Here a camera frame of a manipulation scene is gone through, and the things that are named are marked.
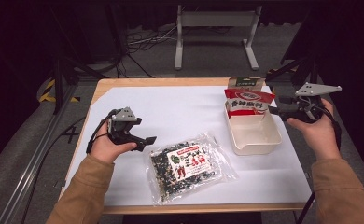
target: transparent plastic packaging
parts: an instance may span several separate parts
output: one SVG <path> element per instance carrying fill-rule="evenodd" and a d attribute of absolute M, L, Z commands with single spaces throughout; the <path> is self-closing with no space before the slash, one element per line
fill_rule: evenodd
<path fill-rule="evenodd" d="M 238 178 L 209 133 L 152 150 L 147 158 L 147 176 L 157 205 L 168 204 L 203 186 Z"/>

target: person's left hand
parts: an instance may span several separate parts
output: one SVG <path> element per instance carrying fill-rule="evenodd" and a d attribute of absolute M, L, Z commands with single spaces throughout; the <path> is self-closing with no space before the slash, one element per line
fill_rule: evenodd
<path fill-rule="evenodd" d="M 100 130 L 98 130 L 90 154 L 100 161 L 113 163 L 118 155 L 136 148 L 137 145 L 134 142 L 115 145 L 107 136 L 107 125 L 108 122 L 106 121 Z"/>

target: white paper sheet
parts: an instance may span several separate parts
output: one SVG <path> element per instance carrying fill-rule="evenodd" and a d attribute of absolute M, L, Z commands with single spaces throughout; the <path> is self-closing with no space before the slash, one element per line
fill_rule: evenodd
<path fill-rule="evenodd" d="M 282 143 L 272 153 L 237 156 L 232 151 L 224 115 L 224 89 L 222 86 L 111 89 L 91 106 L 81 144 L 66 178 L 66 186 L 86 157 L 87 143 L 100 120 L 112 109 L 129 106 L 138 118 L 142 118 L 141 124 L 131 129 L 131 134 L 141 138 L 157 136 L 155 144 L 146 146 L 145 150 L 175 144 L 199 133 L 209 132 L 222 146 L 239 176 L 233 182 L 205 188 L 175 200 L 173 204 L 305 203 L 311 190 L 284 122 L 278 116 L 273 116 L 282 135 Z M 117 158 L 112 182 L 105 195 L 105 206 L 153 204 L 145 155 L 134 151 Z"/>

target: person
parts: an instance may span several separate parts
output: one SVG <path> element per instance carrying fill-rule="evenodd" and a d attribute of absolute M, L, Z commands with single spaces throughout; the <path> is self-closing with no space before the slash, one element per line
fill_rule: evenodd
<path fill-rule="evenodd" d="M 322 100 L 333 114 L 332 105 Z M 342 159 L 330 119 L 322 116 L 308 124 L 297 119 L 287 121 L 300 130 L 314 151 L 312 166 L 318 223 L 364 223 L 364 187 L 347 161 Z M 106 135 L 107 122 L 101 127 L 91 154 L 82 161 L 71 184 L 54 206 L 48 224 L 97 223 L 104 208 L 104 196 L 113 174 L 113 162 L 135 143 L 114 145 Z"/>

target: brown jacket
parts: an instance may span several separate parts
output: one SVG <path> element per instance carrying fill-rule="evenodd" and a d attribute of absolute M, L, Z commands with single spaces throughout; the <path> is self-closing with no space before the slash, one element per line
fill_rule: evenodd
<path fill-rule="evenodd" d="M 47 223 L 97 223 L 113 168 L 88 155 Z M 364 223 L 364 188 L 348 163 L 324 160 L 312 168 L 318 223 Z"/>

